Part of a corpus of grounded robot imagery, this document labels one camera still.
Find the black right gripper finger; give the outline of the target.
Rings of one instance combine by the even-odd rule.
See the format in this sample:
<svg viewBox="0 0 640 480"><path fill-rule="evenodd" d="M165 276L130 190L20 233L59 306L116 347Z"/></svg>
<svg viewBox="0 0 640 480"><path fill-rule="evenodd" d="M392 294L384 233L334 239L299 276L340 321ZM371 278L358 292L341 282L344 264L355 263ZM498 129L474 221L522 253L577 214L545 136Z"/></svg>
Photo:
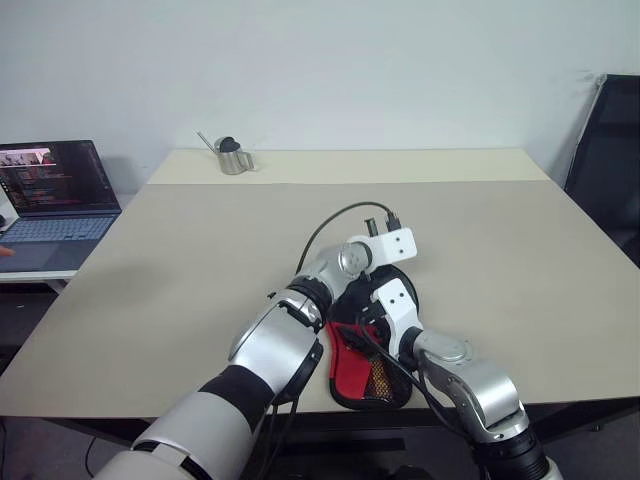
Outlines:
<svg viewBox="0 0 640 480"><path fill-rule="evenodd" d="M352 328L347 325L340 327L340 335L344 344L351 350L369 351L370 345L367 338L360 332L358 328Z"/></svg>

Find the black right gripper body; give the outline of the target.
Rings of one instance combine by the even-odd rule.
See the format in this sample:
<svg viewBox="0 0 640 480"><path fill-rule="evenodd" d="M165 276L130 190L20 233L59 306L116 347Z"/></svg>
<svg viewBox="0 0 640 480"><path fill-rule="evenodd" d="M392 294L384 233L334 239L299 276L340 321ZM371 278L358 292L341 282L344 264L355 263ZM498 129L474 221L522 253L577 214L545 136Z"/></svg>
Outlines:
<svg viewBox="0 0 640 480"><path fill-rule="evenodd" d="M357 333L362 340L360 351L367 357L391 358L390 327L386 311L379 302L357 303Z"/></svg>

